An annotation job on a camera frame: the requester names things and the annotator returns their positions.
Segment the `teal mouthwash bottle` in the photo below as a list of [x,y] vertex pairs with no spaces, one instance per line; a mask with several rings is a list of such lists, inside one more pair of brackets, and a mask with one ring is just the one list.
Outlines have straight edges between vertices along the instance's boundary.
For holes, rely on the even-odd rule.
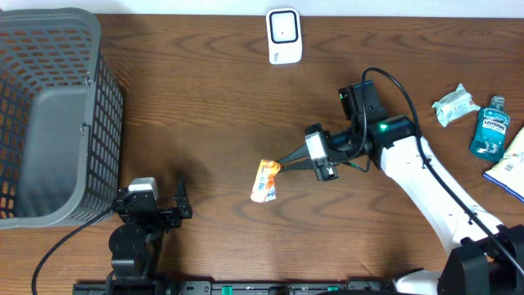
[[487,161],[498,162],[504,155],[504,142],[510,117],[504,111],[505,98],[493,96],[488,107],[480,109],[470,152]]

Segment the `orange small box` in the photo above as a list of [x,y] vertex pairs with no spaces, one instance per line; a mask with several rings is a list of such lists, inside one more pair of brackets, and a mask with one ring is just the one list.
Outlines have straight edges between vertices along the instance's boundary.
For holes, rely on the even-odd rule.
[[250,195],[253,202],[266,203],[276,198],[275,178],[281,169],[282,165],[276,161],[260,162]]

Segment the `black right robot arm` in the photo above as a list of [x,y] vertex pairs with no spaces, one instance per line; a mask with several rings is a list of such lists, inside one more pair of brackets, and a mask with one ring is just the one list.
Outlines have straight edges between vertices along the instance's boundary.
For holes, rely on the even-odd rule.
[[305,144],[280,159],[284,170],[312,170],[337,179],[337,167],[367,157],[393,179],[422,212],[448,256],[440,272],[408,271],[391,279],[357,280],[347,293],[521,294],[523,227],[507,227],[476,202],[435,157],[417,119],[389,117],[371,80],[339,91],[352,126],[331,134],[320,124]]

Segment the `cream snack bag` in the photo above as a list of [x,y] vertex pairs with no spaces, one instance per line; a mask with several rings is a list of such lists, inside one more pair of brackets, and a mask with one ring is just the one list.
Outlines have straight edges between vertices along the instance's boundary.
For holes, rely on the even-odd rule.
[[523,202],[523,129],[509,144],[502,159],[486,171],[483,177]]

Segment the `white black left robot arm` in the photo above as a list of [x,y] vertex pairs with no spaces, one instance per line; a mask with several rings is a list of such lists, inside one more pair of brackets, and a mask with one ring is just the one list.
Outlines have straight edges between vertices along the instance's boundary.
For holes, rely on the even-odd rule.
[[164,236],[192,218],[185,183],[177,182],[175,205],[157,206],[158,188],[152,177],[134,179],[119,191],[113,211],[124,222],[109,239],[112,272],[106,294],[177,294],[178,287],[157,273]]

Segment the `light green tissue pack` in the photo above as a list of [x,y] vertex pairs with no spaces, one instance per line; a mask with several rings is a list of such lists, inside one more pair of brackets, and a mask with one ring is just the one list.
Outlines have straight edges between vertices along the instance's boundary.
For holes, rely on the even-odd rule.
[[434,102],[431,107],[436,110],[436,118],[443,127],[453,120],[481,109],[462,84],[459,84],[453,92],[446,94],[441,100]]

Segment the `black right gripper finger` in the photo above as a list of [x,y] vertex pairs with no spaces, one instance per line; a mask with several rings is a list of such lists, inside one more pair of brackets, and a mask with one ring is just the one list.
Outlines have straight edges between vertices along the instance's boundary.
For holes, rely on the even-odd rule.
[[283,157],[278,160],[278,163],[288,163],[295,161],[309,155],[309,150],[305,144],[297,148],[295,151],[291,152],[288,156]]
[[281,171],[290,171],[290,170],[313,170],[314,163],[306,158],[303,161],[298,161],[289,165],[283,165]]

